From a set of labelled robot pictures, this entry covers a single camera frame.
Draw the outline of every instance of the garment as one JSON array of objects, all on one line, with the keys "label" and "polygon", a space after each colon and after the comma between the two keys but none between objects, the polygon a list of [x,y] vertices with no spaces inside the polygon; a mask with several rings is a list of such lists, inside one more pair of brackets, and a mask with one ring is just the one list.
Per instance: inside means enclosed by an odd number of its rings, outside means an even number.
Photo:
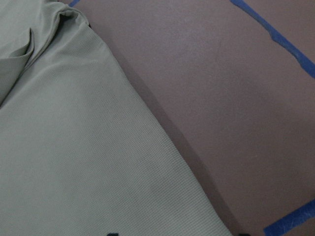
[{"label": "garment", "polygon": [[0,236],[231,235],[81,12],[0,22]]}]

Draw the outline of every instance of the cloth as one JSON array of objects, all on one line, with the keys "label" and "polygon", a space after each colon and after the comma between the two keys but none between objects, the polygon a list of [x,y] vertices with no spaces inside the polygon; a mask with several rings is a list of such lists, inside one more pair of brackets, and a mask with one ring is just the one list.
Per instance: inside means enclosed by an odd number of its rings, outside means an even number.
[{"label": "cloth", "polygon": [[230,236],[78,10],[0,2],[0,235]]}]

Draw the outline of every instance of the folded fabric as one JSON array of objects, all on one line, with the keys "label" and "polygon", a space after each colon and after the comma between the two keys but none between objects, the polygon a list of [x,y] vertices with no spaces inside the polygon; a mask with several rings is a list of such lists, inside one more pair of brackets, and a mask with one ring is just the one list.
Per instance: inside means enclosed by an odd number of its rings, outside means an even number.
[{"label": "folded fabric", "polygon": [[0,236],[231,235],[81,12],[0,21]]}]

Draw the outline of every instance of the green-gray fabric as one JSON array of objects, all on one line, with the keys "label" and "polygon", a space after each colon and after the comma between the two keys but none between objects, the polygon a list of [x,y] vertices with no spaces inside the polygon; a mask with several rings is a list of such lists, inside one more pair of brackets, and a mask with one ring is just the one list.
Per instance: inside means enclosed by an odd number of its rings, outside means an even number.
[{"label": "green-gray fabric", "polygon": [[0,236],[231,235],[82,13],[0,22]]}]

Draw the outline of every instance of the blue tape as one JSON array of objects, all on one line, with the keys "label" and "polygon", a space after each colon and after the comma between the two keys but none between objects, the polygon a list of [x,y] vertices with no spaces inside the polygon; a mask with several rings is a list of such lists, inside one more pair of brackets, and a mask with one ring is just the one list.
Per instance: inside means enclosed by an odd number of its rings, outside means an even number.
[{"label": "blue tape", "polygon": [[73,0],[71,3],[69,3],[69,6],[73,7],[75,4],[77,4],[80,0]]},{"label": "blue tape", "polygon": [[238,6],[255,20],[257,20],[269,33],[275,42],[279,43],[285,49],[287,49],[297,61],[301,67],[313,78],[315,78],[315,64],[308,59],[300,50],[298,50],[292,43],[290,43],[285,37],[283,37],[275,28],[273,28],[265,19],[257,14],[250,6],[248,6],[243,0],[230,0],[234,5]]},{"label": "blue tape", "polygon": [[281,236],[315,217],[315,200],[307,203],[264,229],[266,236]]}]

